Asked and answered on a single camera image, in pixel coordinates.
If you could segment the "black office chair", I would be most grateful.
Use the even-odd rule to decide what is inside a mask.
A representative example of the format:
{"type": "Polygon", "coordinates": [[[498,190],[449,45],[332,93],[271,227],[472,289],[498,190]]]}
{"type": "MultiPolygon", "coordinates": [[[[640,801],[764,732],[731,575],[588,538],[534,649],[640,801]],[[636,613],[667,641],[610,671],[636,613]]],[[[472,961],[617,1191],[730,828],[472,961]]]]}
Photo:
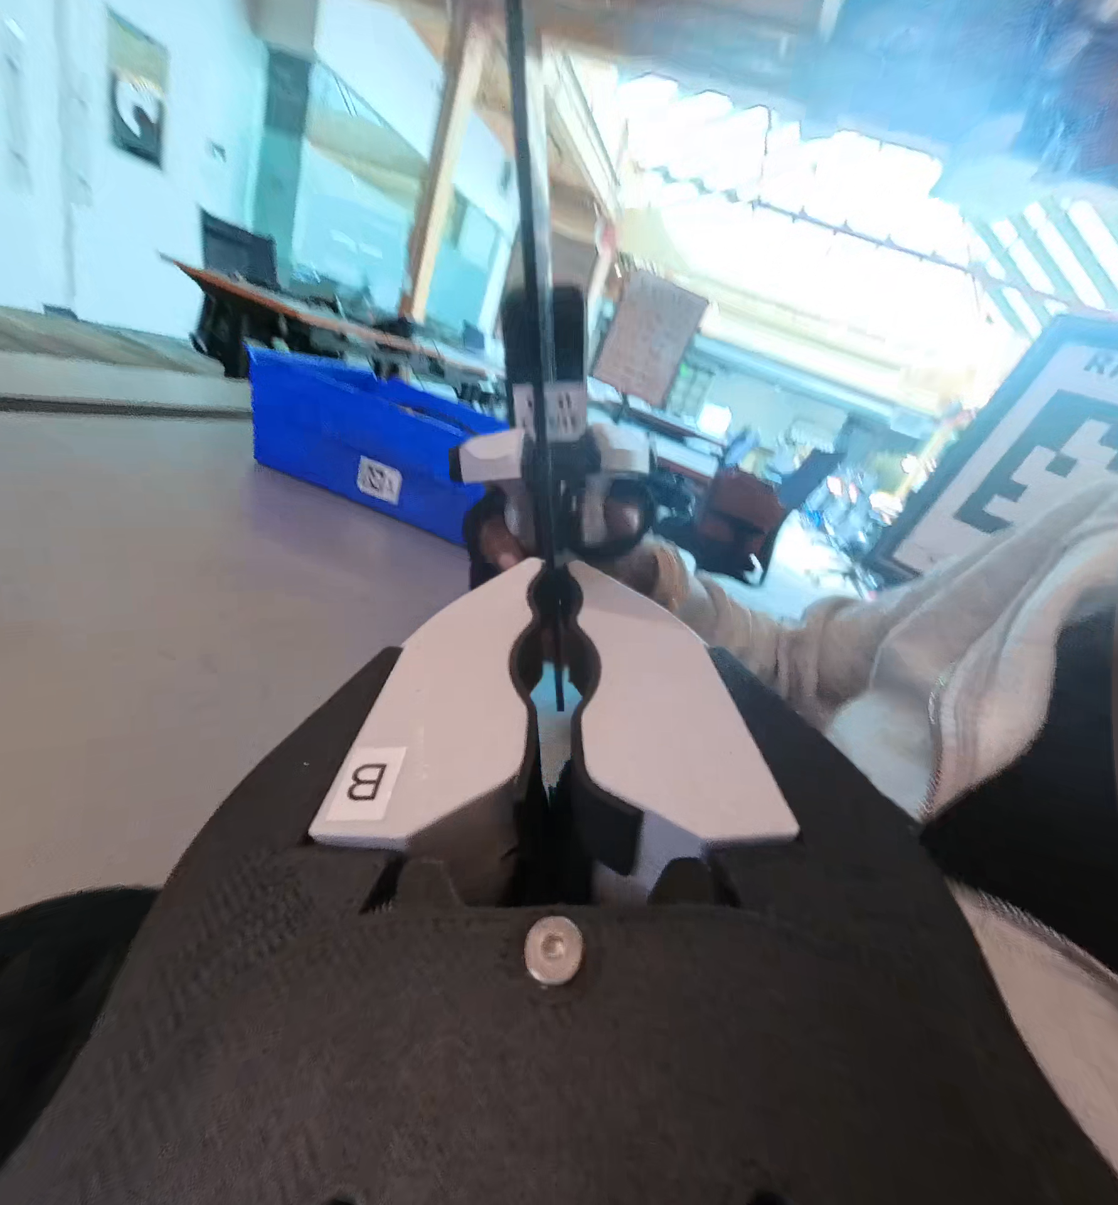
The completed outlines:
{"type": "Polygon", "coordinates": [[[228,381],[250,378],[250,343],[261,334],[262,310],[226,289],[199,285],[202,307],[192,334],[193,347],[220,364],[228,381]]]}

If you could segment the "person's black shirt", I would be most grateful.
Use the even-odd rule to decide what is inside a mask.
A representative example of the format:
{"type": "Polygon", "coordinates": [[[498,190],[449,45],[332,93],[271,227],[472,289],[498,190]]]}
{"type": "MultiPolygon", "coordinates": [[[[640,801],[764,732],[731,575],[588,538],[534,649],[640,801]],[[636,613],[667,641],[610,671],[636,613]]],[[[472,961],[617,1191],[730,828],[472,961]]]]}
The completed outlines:
{"type": "Polygon", "coordinates": [[[1118,976],[1118,792],[1109,604],[1062,629],[1044,722],[1008,767],[925,824],[961,884],[1038,922],[1118,976]]]}

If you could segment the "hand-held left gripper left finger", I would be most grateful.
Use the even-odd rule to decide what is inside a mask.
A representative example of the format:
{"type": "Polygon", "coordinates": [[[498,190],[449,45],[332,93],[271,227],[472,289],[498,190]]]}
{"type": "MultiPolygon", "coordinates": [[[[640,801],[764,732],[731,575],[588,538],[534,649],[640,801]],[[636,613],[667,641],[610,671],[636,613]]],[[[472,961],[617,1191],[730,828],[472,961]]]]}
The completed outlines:
{"type": "Polygon", "coordinates": [[[444,864],[463,903],[499,903],[537,765],[532,689],[512,677],[534,628],[527,560],[411,638],[309,826],[315,845],[444,864]]]}

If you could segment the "black zip tie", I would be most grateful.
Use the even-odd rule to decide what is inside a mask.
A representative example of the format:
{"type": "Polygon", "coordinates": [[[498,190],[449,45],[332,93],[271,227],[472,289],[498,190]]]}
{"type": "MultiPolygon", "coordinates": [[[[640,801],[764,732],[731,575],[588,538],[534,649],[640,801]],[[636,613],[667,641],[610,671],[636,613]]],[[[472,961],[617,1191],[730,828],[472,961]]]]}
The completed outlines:
{"type": "Polygon", "coordinates": [[[555,488],[547,387],[555,382],[551,289],[551,216],[541,42],[523,2],[505,4],[510,111],[519,189],[524,348],[534,405],[534,534],[543,562],[546,620],[551,637],[555,709],[566,713],[563,615],[554,524],[555,488]]]}

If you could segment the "framed wall picture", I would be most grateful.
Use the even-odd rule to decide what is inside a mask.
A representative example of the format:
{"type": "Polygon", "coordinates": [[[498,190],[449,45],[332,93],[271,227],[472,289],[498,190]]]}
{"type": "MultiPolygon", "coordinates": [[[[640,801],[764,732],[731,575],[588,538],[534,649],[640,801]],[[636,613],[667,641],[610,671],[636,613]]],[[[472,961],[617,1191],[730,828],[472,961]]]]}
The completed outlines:
{"type": "Polygon", "coordinates": [[[161,171],[167,113],[170,53],[140,29],[105,13],[105,64],[112,145],[161,171]]]}

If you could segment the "person's right forearm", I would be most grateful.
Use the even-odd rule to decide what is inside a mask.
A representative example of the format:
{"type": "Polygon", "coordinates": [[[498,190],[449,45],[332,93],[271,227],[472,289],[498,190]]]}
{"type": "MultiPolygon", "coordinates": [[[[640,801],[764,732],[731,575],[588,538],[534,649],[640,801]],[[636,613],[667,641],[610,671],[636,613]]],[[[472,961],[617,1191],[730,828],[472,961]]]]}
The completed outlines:
{"type": "Polygon", "coordinates": [[[895,805],[925,817],[1019,761],[1046,726],[1057,642],[1118,578],[1118,476],[872,601],[797,623],[733,600],[648,542],[646,596],[731,654],[895,805]]]}

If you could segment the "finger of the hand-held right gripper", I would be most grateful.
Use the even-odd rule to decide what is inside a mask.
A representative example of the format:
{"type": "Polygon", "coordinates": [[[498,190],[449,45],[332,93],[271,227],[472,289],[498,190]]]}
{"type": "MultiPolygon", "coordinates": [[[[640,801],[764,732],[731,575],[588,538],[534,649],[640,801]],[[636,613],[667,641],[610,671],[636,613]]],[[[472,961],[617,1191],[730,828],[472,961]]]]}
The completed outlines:
{"type": "Polygon", "coordinates": [[[586,479],[646,479],[653,451],[646,432],[617,424],[590,424],[584,433],[586,479]]]}
{"type": "Polygon", "coordinates": [[[511,428],[474,435],[449,451],[449,477],[456,485],[476,486],[521,481],[528,459],[528,435],[511,428]]]}

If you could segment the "black framed marker sign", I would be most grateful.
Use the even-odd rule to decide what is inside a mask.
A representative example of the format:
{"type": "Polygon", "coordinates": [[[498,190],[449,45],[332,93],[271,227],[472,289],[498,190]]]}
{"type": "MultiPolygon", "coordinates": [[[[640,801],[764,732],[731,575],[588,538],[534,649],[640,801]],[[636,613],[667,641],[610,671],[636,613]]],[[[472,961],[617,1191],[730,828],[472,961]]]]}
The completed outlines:
{"type": "Polygon", "coordinates": [[[1060,316],[876,544],[885,584],[923,575],[1118,476],[1118,320],[1060,316]]]}

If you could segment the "wooden office desk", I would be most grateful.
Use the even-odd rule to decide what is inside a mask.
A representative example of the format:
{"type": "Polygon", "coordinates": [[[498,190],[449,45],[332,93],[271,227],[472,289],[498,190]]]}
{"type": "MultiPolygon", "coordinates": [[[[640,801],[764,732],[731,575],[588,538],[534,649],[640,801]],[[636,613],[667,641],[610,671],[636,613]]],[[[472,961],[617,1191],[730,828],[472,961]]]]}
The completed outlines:
{"type": "Polygon", "coordinates": [[[313,306],[295,297],[288,297],[252,285],[241,277],[219,271],[192,266],[165,252],[157,253],[159,262],[180,271],[193,281],[206,297],[223,301],[242,314],[264,315],[284,324],[297,324],[309,332],[328,333],[344,341],[368,359],[380,361],[422,363],[438,368],[443,375],[460,375],[478,382],[502,383],[502,361],[484,355],[470,354],[430,335],[400,337],[377,330],[371,325],[356,324],[332,311],[313,306]]]}

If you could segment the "grey desk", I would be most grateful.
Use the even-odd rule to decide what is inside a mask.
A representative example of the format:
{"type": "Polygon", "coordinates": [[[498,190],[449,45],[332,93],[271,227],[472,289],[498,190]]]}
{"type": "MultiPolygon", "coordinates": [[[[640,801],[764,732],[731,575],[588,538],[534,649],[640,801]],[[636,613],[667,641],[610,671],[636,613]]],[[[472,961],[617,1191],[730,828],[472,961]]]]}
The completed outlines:
{"type": "Polygon", "coordinates": [[[466,585],[460,548],[259,467],[246,384],[0,352],[0,915],[158,886],[466,585]]]}

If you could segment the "blue storage bin white label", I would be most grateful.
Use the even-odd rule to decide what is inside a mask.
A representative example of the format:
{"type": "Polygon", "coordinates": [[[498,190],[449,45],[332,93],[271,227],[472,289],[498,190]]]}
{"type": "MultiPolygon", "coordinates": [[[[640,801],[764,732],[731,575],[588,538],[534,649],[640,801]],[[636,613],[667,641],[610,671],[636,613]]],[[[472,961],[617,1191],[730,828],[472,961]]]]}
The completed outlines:
{"type": "Polygon", "coordinates": [[[248,346],[257,464],[454,546],[483,494],[451,477],[451,451],[506,423],[399,381],[248,346]]]}

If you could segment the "glass skylight roof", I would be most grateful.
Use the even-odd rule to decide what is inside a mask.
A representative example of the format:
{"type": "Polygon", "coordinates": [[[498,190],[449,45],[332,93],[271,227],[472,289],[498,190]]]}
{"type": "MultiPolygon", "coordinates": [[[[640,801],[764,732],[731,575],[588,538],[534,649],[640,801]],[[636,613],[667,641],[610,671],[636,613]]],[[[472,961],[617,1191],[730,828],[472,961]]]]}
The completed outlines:
{"type": "Polygon", "coordinates": [[[612,84],[628,212],[748,299],[927,348],[1118,317],[1118,195],[1001,173],[657,74],[612,84]]]}

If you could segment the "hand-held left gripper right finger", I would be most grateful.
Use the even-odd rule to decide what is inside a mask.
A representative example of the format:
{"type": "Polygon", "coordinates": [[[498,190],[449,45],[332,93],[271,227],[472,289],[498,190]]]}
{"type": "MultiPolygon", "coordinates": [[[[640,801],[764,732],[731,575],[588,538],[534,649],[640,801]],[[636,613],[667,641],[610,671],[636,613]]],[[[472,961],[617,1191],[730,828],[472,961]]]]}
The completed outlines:
{"type": "Polygon", "coordinates": [[[630,587],[570,564],[583,658],[569,792],[597,901],[642,903],[672,863],[794,842],[798,823],[706,643],[630,587]]]}

